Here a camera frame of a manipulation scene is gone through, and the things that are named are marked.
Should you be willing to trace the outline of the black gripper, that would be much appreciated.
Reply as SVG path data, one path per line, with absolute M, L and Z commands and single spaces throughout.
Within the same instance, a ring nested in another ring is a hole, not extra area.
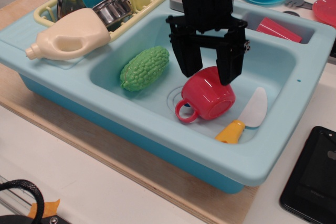
M 234 18 L 233 0 L 182 0 L 184 14 L 169 16 L 170 41 L 181 72 L 191 77 L 202 69 L 200 47 L 216 49 L 222 85 L 242 72 L 244 53 L 250 50 L 245 38 L 247 22 Z

